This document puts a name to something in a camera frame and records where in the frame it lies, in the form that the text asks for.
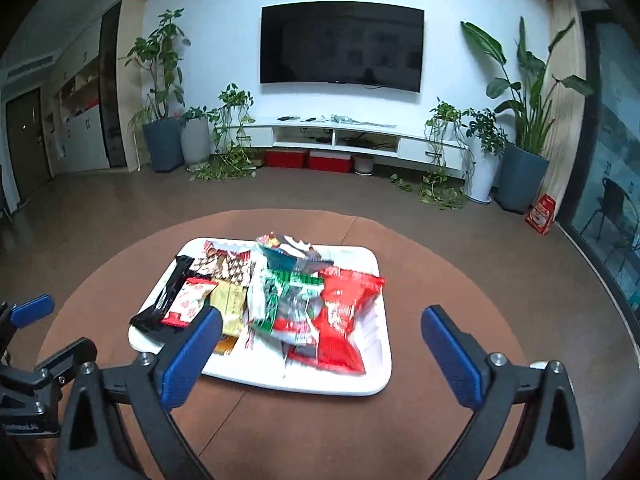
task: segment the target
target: red storage box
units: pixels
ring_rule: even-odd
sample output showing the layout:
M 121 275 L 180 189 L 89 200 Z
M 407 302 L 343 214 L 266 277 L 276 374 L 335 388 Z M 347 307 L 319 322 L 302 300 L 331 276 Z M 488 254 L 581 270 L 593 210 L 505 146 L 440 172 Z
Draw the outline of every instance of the red storage box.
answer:
M 304 168 L 307 150 L 267 150 L 267 166 L 272 168 Z
M 349 173 L 351 171 L 351 153 L 310 152 L 308 168 L 310 170 Z

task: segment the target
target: blue gripper pad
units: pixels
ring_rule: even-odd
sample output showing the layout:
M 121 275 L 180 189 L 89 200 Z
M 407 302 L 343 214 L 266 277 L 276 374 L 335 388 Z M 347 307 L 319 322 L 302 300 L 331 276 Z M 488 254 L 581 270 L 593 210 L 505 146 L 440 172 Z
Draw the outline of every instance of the blue gripper pad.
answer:
M 162 374 L 160 403 L 167 411 L 185 403 L 221 334 L 222 316 L 212 308 Z
M 14 309 L 11 311 L 11 324 L 16 328 L 23 328 L 30 325 L 34 321 L 51 314 L 55 304 L 49 294 L 43 294 L 25 304 L 14 306 Z
M 461 332 L 439 305 L 425 308 L 422 338 L 435 357 L 458 403 L 477 410 L 490 380 L 486 353 L 470 335 Z

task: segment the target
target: black tv screen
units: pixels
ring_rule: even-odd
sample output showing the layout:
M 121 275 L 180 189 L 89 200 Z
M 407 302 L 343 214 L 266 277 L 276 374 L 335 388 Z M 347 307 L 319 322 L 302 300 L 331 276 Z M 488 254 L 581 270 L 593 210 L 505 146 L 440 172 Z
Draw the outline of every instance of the black tv screen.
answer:
M 262 8 L 260 82 L 420 91 L 424 11 L 363 2 Z

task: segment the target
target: red gift bag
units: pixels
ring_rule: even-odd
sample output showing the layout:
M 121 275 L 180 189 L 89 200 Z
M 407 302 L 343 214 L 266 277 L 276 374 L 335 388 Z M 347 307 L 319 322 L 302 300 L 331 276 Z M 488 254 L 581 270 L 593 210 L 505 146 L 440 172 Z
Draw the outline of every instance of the red gift bag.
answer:
M 538 231 L 541 235 L 546 235 L 554 220 L 556 211 L 556 201 L 549 195 L 545 194 L 540 197 L 538 203 L 533 206 L 525 220 L 531 227 Z

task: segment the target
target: air conditioner vent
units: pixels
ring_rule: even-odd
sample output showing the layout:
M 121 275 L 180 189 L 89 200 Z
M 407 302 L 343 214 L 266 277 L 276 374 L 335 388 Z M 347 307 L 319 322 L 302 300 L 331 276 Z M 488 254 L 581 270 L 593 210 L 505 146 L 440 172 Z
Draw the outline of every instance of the air conditioner vent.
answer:
M 12 68 L 11 70 L 9 70 L 9 72 L 7 72 L 6 77 L 7 79 L 11 79 L 13 77 L 19 76 L 20 74 L 24 74 L 29 70 L 34 70 L 35 68 L 40 68 L 52 63 L 53 56 L 41 57 L 40 59 L 36 59 L 35 61 L 30 61 L 28 63 L 17 66 L 16 68 Z

